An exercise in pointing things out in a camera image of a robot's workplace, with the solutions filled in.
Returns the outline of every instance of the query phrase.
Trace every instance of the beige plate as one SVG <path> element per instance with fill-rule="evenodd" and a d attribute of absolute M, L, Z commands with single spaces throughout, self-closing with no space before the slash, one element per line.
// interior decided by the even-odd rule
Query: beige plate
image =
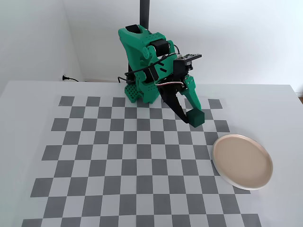
<path fill-rule="evenodd" d="M 227 182 L 245 190 L 266 185 L 273 173 L 268 152 L 256 141 L 241 135 L 226 135 L 214 143 L 213 162 Z"/>

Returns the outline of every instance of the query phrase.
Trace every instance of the black wire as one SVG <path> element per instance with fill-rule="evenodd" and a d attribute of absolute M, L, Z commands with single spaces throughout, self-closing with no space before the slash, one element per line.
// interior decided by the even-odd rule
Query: black wire
<path fill-rule="evenodd" d="M 149 65 L 149 66 L 146 66 L 146 67 L 143 68 L 143 69 L 135 70 L 135 71 L 131 71 L 131 72 L 126 72 L 124 75 L 127 76 L 127 75 L 133 74 L 133 73 L 135 73 L 135 72 L 140 72 L 140 71 L 143 71 L 143 70 L 145 70 L 145 69 L 149 69 L 151 66 L 154 66 L 154 65 L 158 64 L 159 62 L 161 62 L 161 61 L 167 59 L 169 56 L 172 56 L 172 55 L 174 55 L 174 54 L 177 54 L 177 53 L 170 53 L 170 54 L 168 54 L 168 55 L 165 55 L 165 56 L 163 56 L 160 60 L 154 62 L 153 64 L 151 64 L 151 65 Z"/>

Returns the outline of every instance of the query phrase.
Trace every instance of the white wall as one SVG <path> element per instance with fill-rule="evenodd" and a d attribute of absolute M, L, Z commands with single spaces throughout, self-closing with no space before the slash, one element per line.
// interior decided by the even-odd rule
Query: white wall
<path fill-rule="evenodd" d="M 8 80 L 82 79 L 62 0 L 0 1 L 0 94 Z"/>
<path fill-rule="evenodd" d="M 139 0 L 64 0 L 84 78 L 127 70 L 118 29 L 139 22 Z M 200 83 L 291 84 L 303 92 L 303 1 L 151 0 L 150 31 L 201 53 Z"/>

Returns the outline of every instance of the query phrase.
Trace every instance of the black metal pole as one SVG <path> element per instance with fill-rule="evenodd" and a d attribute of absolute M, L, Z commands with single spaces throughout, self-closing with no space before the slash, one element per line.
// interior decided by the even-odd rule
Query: black metal pole
<path fill-rule="evenodd" d="M 148 30 L 150 0 L 140 0 L 140 25 Z"/>

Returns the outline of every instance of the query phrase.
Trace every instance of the checkerboard mat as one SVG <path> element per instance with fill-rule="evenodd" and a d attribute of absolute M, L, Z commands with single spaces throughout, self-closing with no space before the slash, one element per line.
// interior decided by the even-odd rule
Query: checkerboard mat
<path fill-rule="evenodd" d="M 43 201 L 40 214 L 22 227 L 260 227 L 258 214 L 242 212 L 250 191 L 211 160 L 230 133 L 221 101 L 200 102 L 205 123 L 193 128 L 160 98 L 62 96 L 29 198 Z"/>

